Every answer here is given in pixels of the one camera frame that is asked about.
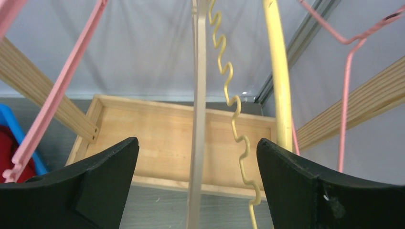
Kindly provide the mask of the pink wire hanger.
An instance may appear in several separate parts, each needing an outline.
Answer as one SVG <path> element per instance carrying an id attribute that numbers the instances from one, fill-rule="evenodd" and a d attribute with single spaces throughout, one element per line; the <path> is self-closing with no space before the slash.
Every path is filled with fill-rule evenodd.
<path id="1" fill-rule="evenodd" d="M 405 6 L 402 5 L 397 11 L 387 15 L 375 25 L 368 28 L 364 32 L 354 35 L 352 38 L 346 39 L 340 35 L 324 18 L 317 13 L 310 5 L 308 5 L 304 0 L 300 1 L 300 4 L 308 11 L 308 13 L 315 18 L 315 20 L 326 29 L 329 34 L 334 37 L 339 43 L 343 45 L 352 44 L 354 41 L 358 43 L 349 51 L 344 68 L 343 77 L 343 88 L 342 88 L 342 99 L 341 99 L 341 125 L 339 128 L 339 151 L 337 157 L 337 171 L 342 173 L 344 170 L 344 157 L 345 157 L 345 139 L 347 130 L 347 119 L 348 119 L 348 102 L 349 102 L 349 87 L 350 87 L 350 77 L 351 77 L 351 67 L 352 59 L 356 51 L 358 51 L 363 44 L 366 42 L 367 38 L 372 34 L 376 33 L 382 27 L 394 22 L 399 19 L 405 11 Z"/>

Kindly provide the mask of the wooden hanger with metal hook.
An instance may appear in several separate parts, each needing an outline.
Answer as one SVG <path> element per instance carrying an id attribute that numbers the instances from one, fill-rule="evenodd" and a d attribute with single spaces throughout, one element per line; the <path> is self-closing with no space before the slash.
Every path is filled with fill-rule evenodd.
<path id="1" fill-rule="evenodd" d="M 245 5 L 248 9 L 255 8 L 262 12 L 247 13 L 242 10 L 234 16 L 227 10 L 221 13 L 215 1 L 209 2 L 207 11 L 208 20 L 213 27 L 212 41 L 215 49 L 218 50 L 217 64 L 221 75 L 226 76 L 224 82 L 224 97 L 228 106 L 235 105 L 235 111 L 231 116 L 231 131 L 236 143 L 243 143 L 244 148 L 238 156 L 238 166 L 241 172 L 241 179 L 247 188 L 254 192 L 253 197 L 248 202 L 248 212 L 252 228 L 257 228 L 257 221 L 254 207 L 261 203 L 263 192 L 261 191 L 261 181 L 254 178 L 247 172 L 246 161 L 251 159 L 252 149 L 251 140 L 248 135 L 237 131 L 236 121 L 240 120 L 242 111 L 242 93 L 247 92 L 248 96 L 258 96 L 260 83 L 265 83 L 264 78 L 258 79 L 264 75 L 264 61 L 256 64 L 258 70 L 247 67 L 234 67 L 232 58 L 223 58 L 228 45 L 227 36 L 231 35 L 231 28 L 226 27 L 224 31 L 220 29 L 222 20 L 227 21 L 238 30 L 245 30 L 245 34 L 256 35 L 255 29 L 262 29 L 262 38 L 267 39 L 268 44 L 260 40 L 255 45 L 257 49 L 269 49 L 270 64 L 267 67 L 272 73 L 273 86 L 276 99 L 276 140 L 285 149 L 291 150 L 293 146 L 293 121 L 291 109 L 291 94 L 288 72 L 288 60 L 285 47 L 285 39 L 281 22 L 281 14 L 277 0 L 263 0 L 259 7 L 259 1 L 247 0 Z"/>

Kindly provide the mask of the red pleated skirt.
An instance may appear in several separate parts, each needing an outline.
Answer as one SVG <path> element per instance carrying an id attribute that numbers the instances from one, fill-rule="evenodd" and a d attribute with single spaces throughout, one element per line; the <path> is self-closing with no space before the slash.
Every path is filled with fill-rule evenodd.
<path id="1" fill-rule="evenodd" d="M 4 170 L 12 169 L 14 164 L 11 159 L 14 156 L 19 144 L 15 139 L 11 130 L 4 125 L 0 126 L 0 182 L 5 183 L 5 178 L 2 176 Z M 26 180 L 36 176 L 35 163 L 31 158 L 20 175 L 17 183 L 24 183 Z"/>

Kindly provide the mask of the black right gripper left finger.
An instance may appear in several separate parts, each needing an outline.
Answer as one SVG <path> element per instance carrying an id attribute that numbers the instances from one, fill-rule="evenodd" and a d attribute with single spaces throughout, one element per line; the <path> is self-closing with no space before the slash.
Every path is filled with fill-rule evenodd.
<path id="1" fill-rule="evenodd" d="M 138 154 L 138 139 L 129 137 L 24 183 L 1 184 L 1 228 L 119 228 Z"/>

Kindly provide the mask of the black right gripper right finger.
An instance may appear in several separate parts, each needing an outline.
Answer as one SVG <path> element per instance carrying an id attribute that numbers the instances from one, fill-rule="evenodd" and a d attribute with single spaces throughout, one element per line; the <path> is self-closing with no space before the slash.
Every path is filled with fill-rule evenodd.
<path id="1" fill-rule="evenodd" d="M 405 188 L 353 177 L 298 156 L 268 139 L 256 148 L 277 229 L 402 229 Z"/>

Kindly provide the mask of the blue plastic bin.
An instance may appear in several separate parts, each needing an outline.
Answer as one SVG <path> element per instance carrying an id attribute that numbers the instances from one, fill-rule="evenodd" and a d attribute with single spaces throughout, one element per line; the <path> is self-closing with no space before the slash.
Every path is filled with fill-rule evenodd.
<path id="1" fill-rule="evenodd" d="M 25 138 L 25 133 L 20 127 L 17 118 L 12 110 L 5 104 L 0 105 L 0 125 L 7 126 L 13 133 L 18 144 L 22 143 Z M 32 159 L 35 163 L 35 170 L 37 175 L 43 175 L 49 172 L 44 160 L 41 158 L 38 151 L 34 151 Z"/>

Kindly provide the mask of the pink plastic hanger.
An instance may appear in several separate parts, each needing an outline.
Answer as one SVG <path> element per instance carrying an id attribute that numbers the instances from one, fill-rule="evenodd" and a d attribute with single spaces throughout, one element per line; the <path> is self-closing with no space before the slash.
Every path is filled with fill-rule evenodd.
<path id="1" fill-rule="evenodd" d="M 50 121 L 59 107 L 60 102 L 64 97 L 64 93 L 78 67 L 78 64 L 83 57 L 85 50 L 94 34 L 94 31 L 100 21 L 100 18 L 107 5 L 107 0 L 99 0 L 84 29 L 82 30 L 74 48 L 72 49 L 66 63 L 64 64 L 61 73 L 55 81 L 48 97 L 44 101 L 40 112 L 34 120 L 31 128 L 29 129 L 26 137 L 20 143 L 20 147 L 12 158 L 14 164 L 12 169 L 6 169 L 2 176 L 5 178 L 6 183 L 17 182 L 21 173 L 28 164 L 33 152 L 37 148 L 40 140 L 42 139 Z"/>

